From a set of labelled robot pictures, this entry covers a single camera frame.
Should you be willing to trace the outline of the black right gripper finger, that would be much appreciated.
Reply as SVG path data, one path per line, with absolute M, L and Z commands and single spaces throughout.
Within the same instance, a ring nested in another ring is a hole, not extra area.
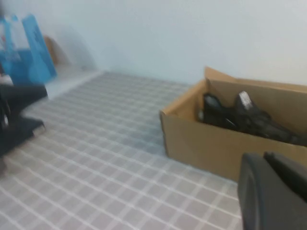
M 245 230 L 307 228 L 307 168 L 282 154 L 243 154 L 237 194 Z

